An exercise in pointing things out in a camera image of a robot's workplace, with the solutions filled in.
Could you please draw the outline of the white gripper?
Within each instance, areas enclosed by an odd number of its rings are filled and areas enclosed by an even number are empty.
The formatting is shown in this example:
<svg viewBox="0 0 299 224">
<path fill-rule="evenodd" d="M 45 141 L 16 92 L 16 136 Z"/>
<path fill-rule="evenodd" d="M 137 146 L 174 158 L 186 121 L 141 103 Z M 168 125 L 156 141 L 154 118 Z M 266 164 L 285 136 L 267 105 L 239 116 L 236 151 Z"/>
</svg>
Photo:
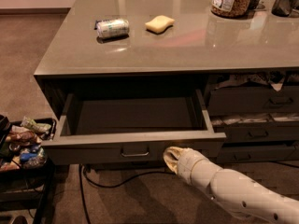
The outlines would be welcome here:
<svg viewBox="0 0 299 224">
<path fill-rule="evenodd" d="M 164 151 L 164 162 L 191 186 L 208 186 L 221 167 L 200 152 L 191 148 L 168 147 Z"/>
</svg>

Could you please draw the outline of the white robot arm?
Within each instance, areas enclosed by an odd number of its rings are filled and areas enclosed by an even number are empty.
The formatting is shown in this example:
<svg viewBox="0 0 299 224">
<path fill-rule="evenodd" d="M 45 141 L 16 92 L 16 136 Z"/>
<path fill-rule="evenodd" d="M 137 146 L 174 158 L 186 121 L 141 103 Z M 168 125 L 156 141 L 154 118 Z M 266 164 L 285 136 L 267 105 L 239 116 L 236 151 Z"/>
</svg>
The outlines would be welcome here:
<svg viewBox="0 0 299 224">
<path fill-rule="evenodd" d="M 258 217 L 272 224 L 299 224 L 299 202 L 267 189 L 236 170 L 224 169 L 191 148 L 168 147 L 168 168 L 233 217 Z"/>
</svg>

